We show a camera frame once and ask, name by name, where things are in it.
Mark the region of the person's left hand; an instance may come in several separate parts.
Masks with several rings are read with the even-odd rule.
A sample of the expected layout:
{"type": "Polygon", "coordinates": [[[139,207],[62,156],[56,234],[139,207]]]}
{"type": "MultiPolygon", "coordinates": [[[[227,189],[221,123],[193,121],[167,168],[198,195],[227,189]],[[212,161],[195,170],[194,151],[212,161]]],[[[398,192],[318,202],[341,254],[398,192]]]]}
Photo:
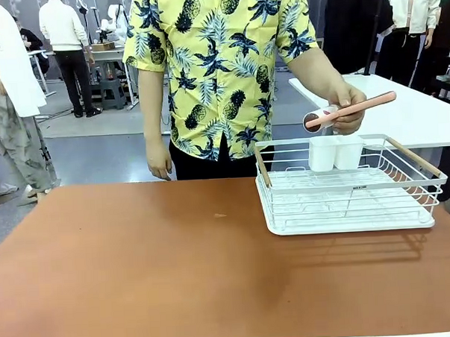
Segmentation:
{"type": "MultiPolygon", "coordinates": [[[[366,100],[366,95],[358,88],[343,82],[336,82],[328,92],[328,100],[331,104],[339,107],[350,107],[366,100]]],[[[348,116],[341,116],[334,121],[333,130],[335,133],[350,135],[358,131],[365,114],[363,111],[352,113],[348,116]]]]}

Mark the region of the person's right hand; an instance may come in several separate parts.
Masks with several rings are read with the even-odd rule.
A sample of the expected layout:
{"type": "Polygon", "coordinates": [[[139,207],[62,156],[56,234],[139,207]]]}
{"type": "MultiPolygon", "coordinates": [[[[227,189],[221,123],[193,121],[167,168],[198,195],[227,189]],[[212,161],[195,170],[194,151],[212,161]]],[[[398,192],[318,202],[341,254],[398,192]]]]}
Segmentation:
{"type": "Polygon", "coordinates": [[[149,171],[160,180],[171,180],[172,159],[161,137],[146,139],[149,171]]]}

